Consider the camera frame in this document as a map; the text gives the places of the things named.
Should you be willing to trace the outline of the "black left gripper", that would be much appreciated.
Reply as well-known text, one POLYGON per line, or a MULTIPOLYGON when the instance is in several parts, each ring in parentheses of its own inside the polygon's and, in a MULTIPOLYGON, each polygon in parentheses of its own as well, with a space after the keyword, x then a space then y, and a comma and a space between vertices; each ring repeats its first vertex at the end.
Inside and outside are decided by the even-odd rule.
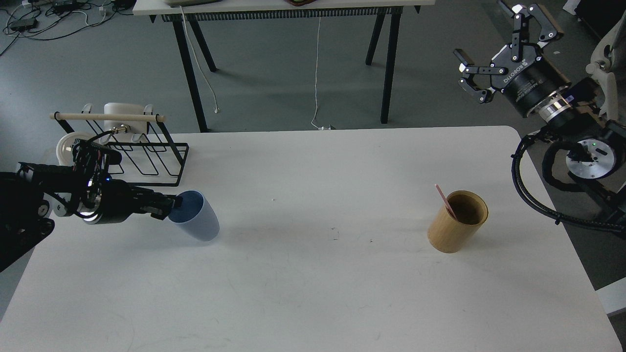
POLYGON ((100 203, 83 219, 90 225, 121 223, 132 214, 150 214, 154 219, 168 218, 182 197, 166 195, 144 187, 131 186, 123 180, 110 179, 103 183, 100 203))

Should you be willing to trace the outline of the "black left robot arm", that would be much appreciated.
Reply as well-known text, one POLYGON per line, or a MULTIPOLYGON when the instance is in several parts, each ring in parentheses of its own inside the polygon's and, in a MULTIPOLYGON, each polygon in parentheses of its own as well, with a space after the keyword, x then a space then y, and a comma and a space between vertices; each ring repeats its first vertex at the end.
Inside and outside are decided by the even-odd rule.
POLYGON ((53 232, 53 210, 89 224, 121 223, 132 214, 166 219, 181 209, 182 196, 165 195, 112 178, 110 165, 121 153, 97 140, 110 130, 72 146, 70 166, 20 162, 2 172, 0 190, 0 264, 5 270, 53 232))

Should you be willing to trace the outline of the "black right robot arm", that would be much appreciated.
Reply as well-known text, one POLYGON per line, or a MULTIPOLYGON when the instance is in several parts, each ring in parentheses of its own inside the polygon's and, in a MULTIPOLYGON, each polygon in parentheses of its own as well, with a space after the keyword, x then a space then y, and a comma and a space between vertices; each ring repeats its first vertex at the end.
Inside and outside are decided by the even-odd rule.
POLYGON ((462 50, 458 84, 478 103, 501 93, 526 118, 537 115, 545 127, 523 136, 512 154, 514 187, 522 200, 556 223, 625 237, 625 187, 613 192, 602 178, 625 166, 625 115, 619 112, 617 72, 625 69, 625 19, 601 39, 586 65, 588 77, 573 85, 546 57, 543 48, 563 36, 540 4, 498 5, 512 18, 509 43, 476 66, 462 50), (583 192, 601 208, 595 219, 575 218, 539 202, 521 178, 521 160, 535 142, 548 143, 541 163, 546 183, 564 192, 583 192))

